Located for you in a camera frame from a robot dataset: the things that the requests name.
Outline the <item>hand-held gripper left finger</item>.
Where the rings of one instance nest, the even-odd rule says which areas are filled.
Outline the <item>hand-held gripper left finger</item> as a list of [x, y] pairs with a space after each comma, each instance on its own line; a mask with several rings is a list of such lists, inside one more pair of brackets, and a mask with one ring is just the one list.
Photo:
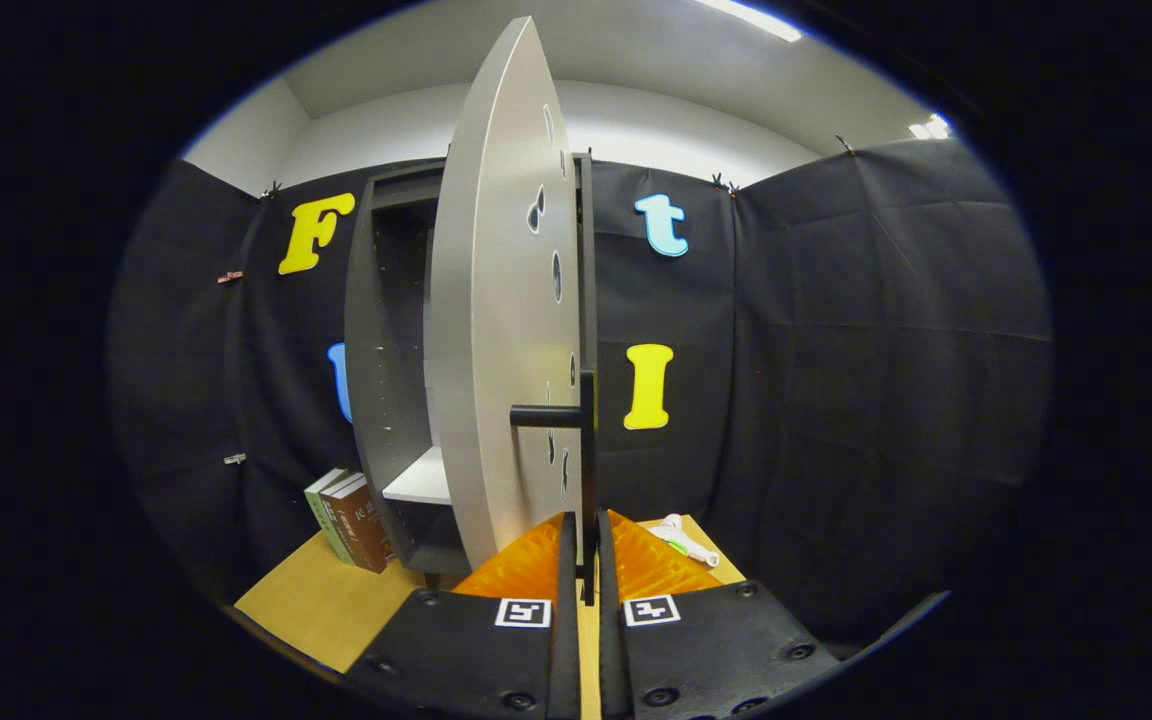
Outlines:
[[576, 535], [561, 511], [457, 588], [416, 589], [348, 683], [412, 719], [577, 719]]

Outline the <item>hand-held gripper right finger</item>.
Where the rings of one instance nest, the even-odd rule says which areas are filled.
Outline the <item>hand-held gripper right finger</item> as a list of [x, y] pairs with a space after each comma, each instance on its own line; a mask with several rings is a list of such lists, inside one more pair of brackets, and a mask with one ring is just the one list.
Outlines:
[[598, 530], [604, 719], [727, 719], [791, 700], [840, 666], [761, 583], [689, 569], [614, 511]]

